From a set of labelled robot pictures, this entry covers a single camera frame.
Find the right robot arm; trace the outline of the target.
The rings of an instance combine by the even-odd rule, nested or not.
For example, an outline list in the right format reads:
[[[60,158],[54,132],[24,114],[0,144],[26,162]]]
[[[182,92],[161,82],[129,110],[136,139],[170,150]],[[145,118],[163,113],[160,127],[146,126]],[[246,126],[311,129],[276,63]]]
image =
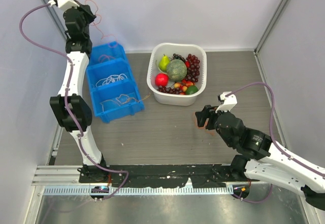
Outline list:
[[[198,127],[215,130],[238,152],[229,168],[232,179],[248,178],[286,188],[324,210],[324,168],[292,153],[263,132],[246,127],[231,112],[206,105],[195,116]]]

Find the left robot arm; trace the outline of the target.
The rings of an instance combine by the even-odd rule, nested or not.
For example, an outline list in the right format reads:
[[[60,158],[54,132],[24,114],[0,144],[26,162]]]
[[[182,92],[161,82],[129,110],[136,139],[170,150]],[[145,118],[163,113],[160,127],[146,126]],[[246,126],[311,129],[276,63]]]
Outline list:
[[[58,7],[63,11],[67,68],[62,86],[55,97],[50,98],[50,107],[60,127],[76,141],[83,158],[77,170],[81,183],[102,183],[108,180],[105,159],[98,149],[91,131],[92,111],[82,97],[86,68],[92,51],[89,26],[96,15],[90,6],[67,0]]]

